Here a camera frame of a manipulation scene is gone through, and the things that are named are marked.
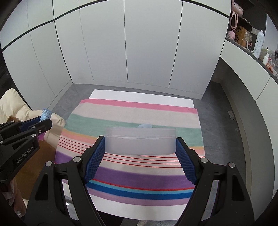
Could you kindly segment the left hand with nails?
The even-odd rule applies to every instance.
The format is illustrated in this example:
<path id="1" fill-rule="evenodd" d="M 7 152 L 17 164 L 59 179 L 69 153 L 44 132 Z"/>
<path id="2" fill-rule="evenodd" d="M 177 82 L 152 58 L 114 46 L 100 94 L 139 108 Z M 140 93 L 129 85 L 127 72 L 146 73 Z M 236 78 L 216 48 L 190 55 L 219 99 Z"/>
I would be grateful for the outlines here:
<path id="1" fill-rule="evenodd" d="M 9 184 L 4 185 L 4 191 L 2 191 L 2 194 L 8 201 L 9 205 L 13 208 L 15 214 L 17 214 L 19 218 L 23 217 L 26 213 L 26 206 L 15 178 L 13 178 Z"/>

